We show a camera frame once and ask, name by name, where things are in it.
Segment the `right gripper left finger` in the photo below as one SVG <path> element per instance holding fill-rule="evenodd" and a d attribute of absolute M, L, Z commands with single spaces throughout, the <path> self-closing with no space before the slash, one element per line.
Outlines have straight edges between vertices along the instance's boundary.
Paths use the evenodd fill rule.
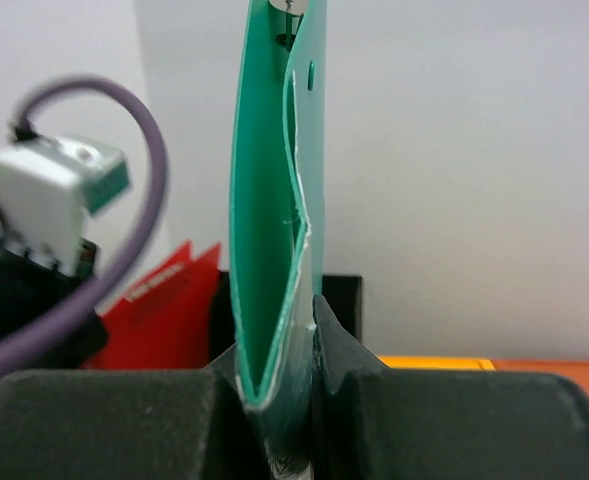
<path fill-rule="evenodd" d="M 0 381 L 0 479 L 266 479 L 232 385 L 199 370 L 28 370 Z"/>

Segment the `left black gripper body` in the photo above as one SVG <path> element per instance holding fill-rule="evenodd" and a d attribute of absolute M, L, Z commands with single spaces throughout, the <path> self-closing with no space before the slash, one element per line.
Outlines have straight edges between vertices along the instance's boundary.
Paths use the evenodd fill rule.
<path fill-rule="evenodd" d="M 97 246 L 84 240 L 76 274 L 66 277 L 48 261 L 44 266 L 29 258 L 28 250 L 16 253 L 0 247 L 0 340 L 26 326 L 72 293 L 94 273 Z M 108 332 L 96 312 L 60 344 L 50 348 L 31 366 L 46 369 L 80 368 L 108 342 Z"/>

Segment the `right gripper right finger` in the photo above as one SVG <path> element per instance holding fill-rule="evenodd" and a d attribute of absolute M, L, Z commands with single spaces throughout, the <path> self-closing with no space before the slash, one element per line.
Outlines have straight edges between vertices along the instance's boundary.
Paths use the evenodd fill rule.
<path fill-rule="evenodd" d="M 589 398 L 551 373 L 393 369 L 313 303 L 317 479 L 589 479 Z"/>

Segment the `red folder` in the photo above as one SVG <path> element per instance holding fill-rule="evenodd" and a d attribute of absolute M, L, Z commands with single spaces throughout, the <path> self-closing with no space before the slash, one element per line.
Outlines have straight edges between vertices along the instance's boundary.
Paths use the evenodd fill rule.
<path fill-rule="evenodd" d="M 186 241 L 129 288 L 102 316 L 107 344 L 93 370 L 198 369 L 209 362 L 209 308 L 219 281 L 221 245 L 198 256 Z"/>

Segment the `black mesh file organizer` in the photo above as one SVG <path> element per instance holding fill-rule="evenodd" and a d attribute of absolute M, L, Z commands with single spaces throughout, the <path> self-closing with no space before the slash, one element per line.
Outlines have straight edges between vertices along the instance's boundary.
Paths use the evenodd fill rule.
<path fill-rule="evenodd" d="M 362 340 L 362 287 L 360 275 L 325 274 L 322 293 L 342 327 Z M 209 361 L 214 361 L 235 342 L 229 272 L 219 272 L 209 310 Z"/>

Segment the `orange yellow drawer cabinet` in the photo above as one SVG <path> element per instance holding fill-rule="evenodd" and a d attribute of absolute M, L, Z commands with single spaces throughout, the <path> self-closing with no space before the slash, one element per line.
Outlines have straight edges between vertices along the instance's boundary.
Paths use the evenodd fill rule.
<path fill-rule="evenodd" d="M 569 378 L 589 396 L 589 361 L 391 355 L 381 355 L 378 359 L 388 367 L 397 369 L 496 370 L 554 373 Z"/>

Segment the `green folder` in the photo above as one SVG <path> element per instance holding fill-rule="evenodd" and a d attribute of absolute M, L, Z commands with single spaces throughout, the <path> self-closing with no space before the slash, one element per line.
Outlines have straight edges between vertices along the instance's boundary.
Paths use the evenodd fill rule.
<path fill-rule="evenodd" d="M 269 452 L 309 408 L 324 257 L 327 5 L 249 5 L 233 135 L 230 282 L 237 381 Z"/>

